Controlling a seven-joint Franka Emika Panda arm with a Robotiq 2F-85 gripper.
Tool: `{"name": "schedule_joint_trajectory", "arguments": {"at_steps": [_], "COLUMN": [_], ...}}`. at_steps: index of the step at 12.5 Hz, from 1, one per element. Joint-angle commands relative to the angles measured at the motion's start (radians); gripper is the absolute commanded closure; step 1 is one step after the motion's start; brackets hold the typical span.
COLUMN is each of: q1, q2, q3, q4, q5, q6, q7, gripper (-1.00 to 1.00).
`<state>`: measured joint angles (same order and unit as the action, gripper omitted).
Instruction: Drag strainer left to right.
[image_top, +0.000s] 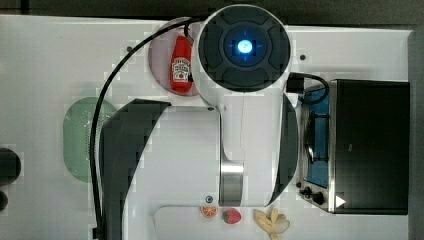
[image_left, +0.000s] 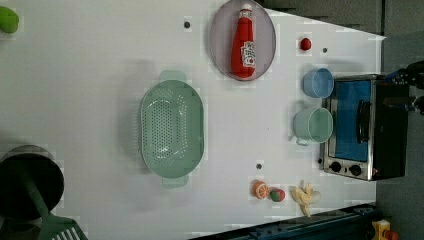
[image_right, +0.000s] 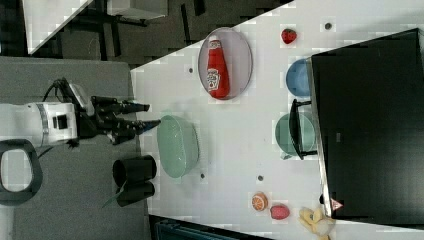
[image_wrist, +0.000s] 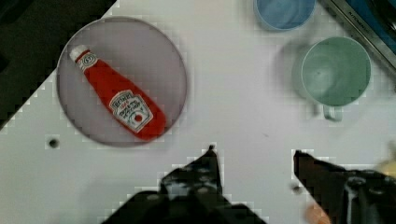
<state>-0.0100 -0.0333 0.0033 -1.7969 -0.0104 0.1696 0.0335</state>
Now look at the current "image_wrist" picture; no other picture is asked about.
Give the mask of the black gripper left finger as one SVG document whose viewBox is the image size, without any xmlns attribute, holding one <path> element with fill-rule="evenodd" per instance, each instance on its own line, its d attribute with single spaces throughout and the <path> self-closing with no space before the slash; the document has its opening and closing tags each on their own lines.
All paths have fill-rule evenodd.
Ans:
<svg viewBox="0 0 396 224">
<path fill-rule="evenodd" d="M 214 147 L 163 177 L 160 189 L 136 193 L 101 224 L 267 224 L 222 194 Z"/>
</svg>

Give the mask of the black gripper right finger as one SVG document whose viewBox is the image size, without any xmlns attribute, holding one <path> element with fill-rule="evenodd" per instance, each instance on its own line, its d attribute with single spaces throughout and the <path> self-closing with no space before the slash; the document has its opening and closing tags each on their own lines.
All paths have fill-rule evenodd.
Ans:
<svg viewBox="0 0 396 224">
<path fill-rule="evenodd" d="M 347 170 L 298 150 L 293 172 L 332 224 L 395 224 L 395 178 Z"/>
</svg>

